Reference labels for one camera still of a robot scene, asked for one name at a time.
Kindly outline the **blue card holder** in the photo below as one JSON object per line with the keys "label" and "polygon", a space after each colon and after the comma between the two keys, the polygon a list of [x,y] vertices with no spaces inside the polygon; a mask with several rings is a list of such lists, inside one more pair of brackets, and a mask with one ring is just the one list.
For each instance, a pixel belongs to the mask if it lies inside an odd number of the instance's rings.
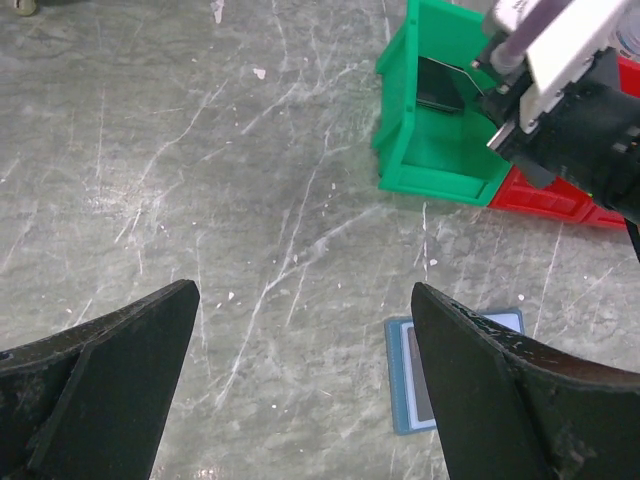
{"label": "blue card holder", "polygon": [[[397,434],[437,431],[448,455],[514,454],[534,440],[508,353],[524,340],[522,314],[477,313],[435,293],[416,290],[413,314],[385,324],[391,406]],[[434,420],[415,420],[407,328],[413,326]]]}

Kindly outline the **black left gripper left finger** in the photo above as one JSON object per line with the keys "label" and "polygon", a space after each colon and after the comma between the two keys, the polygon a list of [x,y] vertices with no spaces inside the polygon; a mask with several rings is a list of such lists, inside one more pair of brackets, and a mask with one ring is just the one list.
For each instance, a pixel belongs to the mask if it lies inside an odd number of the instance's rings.
{"label": "black left gripper left finger", "polygon": [[199,301],[178,280],[2,351],[2,478],[149,478]]}

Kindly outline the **silver card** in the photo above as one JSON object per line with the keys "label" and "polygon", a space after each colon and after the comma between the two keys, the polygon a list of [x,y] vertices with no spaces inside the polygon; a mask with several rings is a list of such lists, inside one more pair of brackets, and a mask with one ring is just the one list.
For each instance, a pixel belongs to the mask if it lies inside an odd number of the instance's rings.
{"label": "silver card", "polygon": [[410,357],[411,383],[415,407],[414,417],[420,426],[434,420],[434,414],[427,390],[415,328],[407,328],[408,352]]}

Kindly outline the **black VIP credit card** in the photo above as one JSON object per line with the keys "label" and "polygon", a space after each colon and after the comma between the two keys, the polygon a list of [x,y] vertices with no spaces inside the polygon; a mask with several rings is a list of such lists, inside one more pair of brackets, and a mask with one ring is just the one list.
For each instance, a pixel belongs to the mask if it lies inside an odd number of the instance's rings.
{"label": "black VIP credit card", "polygon": [[478,98],[482,98],[484,96],[483,89],[469,75],[468,72],[466,72],[465,70],[461,70],[457,73],[457,75],[457,88],[465,102],[472,103]]}

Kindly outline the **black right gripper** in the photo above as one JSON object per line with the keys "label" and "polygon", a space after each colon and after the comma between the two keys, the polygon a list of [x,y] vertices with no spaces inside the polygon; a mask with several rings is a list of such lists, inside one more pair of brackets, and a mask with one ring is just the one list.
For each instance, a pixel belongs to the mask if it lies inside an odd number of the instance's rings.
{"label": "black right gripper", "polygon": [[595,203],[639,223],[639,99],[620,87],[618,55],[595,55],[584,75],[560,89],[557,104],[520,125],[520,97],[533,85],[522,73],[509,90],[487,89],[479,110],[498,128],[489,148],[536,187],[561,178]]}

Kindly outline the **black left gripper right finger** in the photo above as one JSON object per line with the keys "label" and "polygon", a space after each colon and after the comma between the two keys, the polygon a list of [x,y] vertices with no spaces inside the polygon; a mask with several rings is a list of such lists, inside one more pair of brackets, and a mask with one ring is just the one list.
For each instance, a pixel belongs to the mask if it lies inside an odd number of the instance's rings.
{"label": "black left gripper right finger", "polygon": [[638,478],[637,373],[552,348],[424,283],[411,311],[450,478]]}

